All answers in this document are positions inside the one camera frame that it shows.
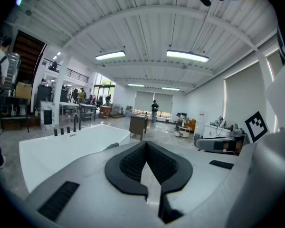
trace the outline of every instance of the ceiling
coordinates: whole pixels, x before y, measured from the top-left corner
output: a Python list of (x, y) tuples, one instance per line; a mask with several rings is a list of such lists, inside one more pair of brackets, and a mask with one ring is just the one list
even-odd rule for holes
[[(23, 0), (7, 20), (119, 84), (184, 92), (257, 51), (277, 24), (267, 0), (212, 0), (210, 7), (199, 0)], [(168, 58), (168, 49), (210, 60)], [(125, 57), (95, 59), (120, 50)]]

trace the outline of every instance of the white bathtub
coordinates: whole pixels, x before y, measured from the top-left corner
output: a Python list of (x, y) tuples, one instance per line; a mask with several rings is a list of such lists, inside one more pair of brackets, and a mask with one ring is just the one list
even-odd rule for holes
[(29, 193), (72, 161), (117, 142), (120, 145), (129, 143), (130, 132), (104, 124), (75, 133), (19, 142), (21, 168)]

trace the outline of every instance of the railing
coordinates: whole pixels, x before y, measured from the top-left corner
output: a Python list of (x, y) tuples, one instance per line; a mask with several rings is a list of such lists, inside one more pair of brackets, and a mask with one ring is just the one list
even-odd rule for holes
[[(53, 61), (48, 60), (46, 58), (43, 60), (42, 65), (45, 65), (47, 69), (54, 71), (54, 72), (57, 72), (57, 73), (59, 73), (60, 68), (61, 68), (60, 64), (57, 64), (57, 67), (53, 68), (52, 67)], [(80, 73), (78, 73), (72, 69), (69, 69), (69, 68), (66, 69), (66, 76), (73, 78), (73, 79), (77, 79), (77, 80), (85, 82), (85, 83), (87, 83), (89, 80), (89, 77), (82, 75), (82, 74), (80, 74)]]

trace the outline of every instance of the ceiling beam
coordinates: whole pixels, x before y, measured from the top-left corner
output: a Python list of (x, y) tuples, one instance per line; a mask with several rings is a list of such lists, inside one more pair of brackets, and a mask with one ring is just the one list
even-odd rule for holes
[(186, 88), (194, 88), (195, 85), (191, 83), (182, 83), (176, 81), (168, 81), (162, 79), (136, 79), (136, 78), (119, 78), (116, 77), (113, 79), (114, 82), (123, 82), (125, 84), (158, 84), (168, 87), (186, 87)]
[[(101, 19), (98, 19), (80, 31), (78, 31), (76, 34), (72, 36), (72, 38), (63, 46), (67, 47), (72, 43), (73, 41), (78, 42), (78, 38), (81, 35), (84, 35), (85, 33), (99, 28), (100, 26), (103, 26), (104, 24), (107, 23), (112, 23), (117, 19), (123, 19), (127, 18), (130, 16), (136, 16), (136, 15), (142, 15), (142, 14), (151, 14), (151, 13), (166, 13), (166, 14), (177, 14), (177, 15), (184, 15), (184, 16), (189, 16), (193, 17), (196, 19), (205, 19), (207, 16), (207, 13), (197, 10), (197, 9), (191, 9), (191, 8), (186, 8), (186, 7), (178, 7), (178, 6), (173, 6), (173, 5), (149, 5), (149, 6), (140, 6), (140, 7), (135, 7), (131, 9), (126, 9), (122, 10), (110, 15), (107, 15), (105, 17), (102, 17)], [(208, 15), (207, 21), (210, 23), (213, 23), (222, 29), (227, 30), (229, 33), (235, 35), (239, 39), (243, 40), (246, 44), (248, 44), (252, 49), (257, 50), (257, 47), (252, 43), (250, 38), (242, 32), (240, 29), (235, 27), (234, 25), (228, 23), (227, 21), (220, 19), (218, 17), (215, 17), (213, 15)]]
[(96, 68), (106, 70), (110, 68), (117, 68), (117, 67), (170, 67), (170, 68), (177, 68), (183, 70), (190, 70), (196, 73), (206, 74), (213, 76), (213, 71), (193, 65), (186, 65), (186, 64), (178, 64), (178, 63), (168, 63), (168, 62), (122, 62), (122, 63), (106, 63), (103, 64), (105, 67), (101, 65), (97, 65)]

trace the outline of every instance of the staircase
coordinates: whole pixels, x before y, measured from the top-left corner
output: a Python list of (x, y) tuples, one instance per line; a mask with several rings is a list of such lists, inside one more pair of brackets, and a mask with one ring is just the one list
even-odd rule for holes
[(35, 66), (44, 44), (32, 36), (20, 30), (18, 31), (13, 48), (13, 52), (21, 56), (17, 82), (33, 83)]
[(2, 86), (2, 88), (4, 89), (2, 95), (5, 96), (8, 96), (9, 90), (14, 89), (16, 86), (15, 83), (17, 80), (19, 66), (21, 63), (20, 55), (18, 55), (17, 53), (10, 52), (8, 53), (7, 58), (9, 60), (9, 69), (8, 69), (8, 74), (5, 78), (5, 83)]

